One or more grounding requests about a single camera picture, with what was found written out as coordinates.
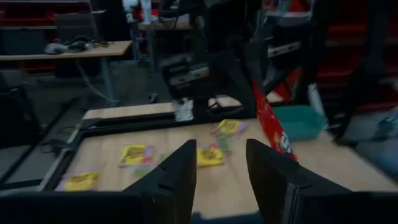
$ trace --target yellow snack bag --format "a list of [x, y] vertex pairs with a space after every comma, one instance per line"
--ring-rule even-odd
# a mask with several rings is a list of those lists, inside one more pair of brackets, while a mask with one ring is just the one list
[[197, 149], [199, 167], [220, 166], [224, 164], [224, 154], [216, 144], [200, 146]]
[[97, 182], [99, 173], [83, 172], [81, 174], [69, 175], [61, 181], [58, 190], [62, 191], [82, 191], [91, 190]]
[[120, 166], [149, 165], [152, 162], [152, 146], [143, 144], [127, 145], [123, 147]]
[[224, 119], [217, 126], [215, 132], [221, 134], [235, 135], [240, 133], [246, 128], [246, 123], [242, 123], [235, 119]]

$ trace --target desk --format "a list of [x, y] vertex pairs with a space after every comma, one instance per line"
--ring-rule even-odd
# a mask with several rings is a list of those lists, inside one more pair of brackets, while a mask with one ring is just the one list
[[62, 53], [58, 55], [0, 55], [0, 61], [17, 61], [17, 60], [53, 60], [68, 58], [90, 58], [99, 57], [101, 62], [101, 74], [104, 78], [105, 87], [111, 106], [116, 106], [116, 94], [113, 89], [112, 79], [109, 71], [107, 57], [123, 55], [130, 46], [131, 41], [110, 42], [109, 47], [97, 47], [80, 53]]
[[[270, 94], [269, 101], [279, 99]], [[234, 99], [220, 99], [222, 105], [239, 104]], [[137, 114], [171, 111], [170, 103], [109, 108], [87, 112], [84, 118], [113, 118]], [[225, 165], [199, 168], [193, 211], [205, 218], [226, 217], [252, 213], [258, 210], [249, 181], [246, 165], [246, 139], [254, 138], [269, 144], [256, 119], [247, 119], [248, 128], [231, 144], [234, 152]], [[85, 139], [67, 172], [84, 172], [92, 168], [100, 171], [95, 190], [122, 190], [139, 179], [134, 167], [119, 168], [119, 158], [125, 144], [154, 146], [156, 166], [161, 154], [170, 154], [188, 139], [198, 144], [215, 141], [210, 134], [217, 124], [201, 124], [179, 128], [139, 131]], [[313, 141], [295, 142], [294, 153], [302, 166], [351, 190], [398, 191], [390, 179], [360, 159], [351, 149], [338, 147], [331, 136], [320, 133]]]

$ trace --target plastic bin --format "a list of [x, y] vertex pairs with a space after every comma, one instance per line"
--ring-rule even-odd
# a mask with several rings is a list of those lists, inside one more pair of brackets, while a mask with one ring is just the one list
[[281, 106], [273, 110], [289, 141], [315, 139], [327, 122], [311, 106]]

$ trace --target floor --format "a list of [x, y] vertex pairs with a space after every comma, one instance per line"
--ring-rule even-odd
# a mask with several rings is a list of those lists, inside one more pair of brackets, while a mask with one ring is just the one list
[[[149, 77], [143, 69], [126, 64], [114, 65], [113, 75], [114, 86], [121, 99], [120, 106], [147, 104], [149, 93], [154, 90], [157, 90], [159, 94], [159, 102], [169, 101], [169, 94], [159, 76]], [[76, 125], [84, 115], [85, 110], [106, 106], [106, 101], [94, 95], [79, 78], [59, 79], [53, 75], [27, 77], [18, 71], [5, 71], [4, 76], [8, 82], [24, 83], [43, 126], [48, 125], [60, 109], [61, 102], [76, 96], [79, 97], [79, 100], [73, 104], [43, 142], [47, 142], [49, 139], [66, 141], [72, 128], [65, 127]], [[92, 78], [92, 82], [97, 89], [104, 92], [101, 77]], [[355, 117], [346, 132], [346, 137], [350, 139], [370, 138], [376, 131], [378, 122], [385, 116], [387, 116], [387, 113]], [[398, 127], [395, 127], [391, 134], [392, 136], [398, 135]], [[369, 162], [377, 165], [393, 179], [398, 180], [397, 144], [398, 139], [395, 138], [383, 142], [364, 142], [359, 144], [355, 151]], [[20, 156], [26, 147], [0, 149], [0, 175]], [[43, 178], [54, 159], [55, 155], [51, 152], [51, 148], [48, 146], [37, 147], [9, 179], [9, 182]], [[32, 189], [32, 187], [29, 187], [18, 189], [18, 191]], [[0, 192], [0, 195], [9, 192], [12, 191]]]

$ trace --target teal plastic bin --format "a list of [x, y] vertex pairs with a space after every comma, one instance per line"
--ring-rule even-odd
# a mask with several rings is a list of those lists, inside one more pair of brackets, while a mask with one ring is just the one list
[[311, 106], [279, 106], [273, 110], [290, 142], [315, 139], [327, 122]]

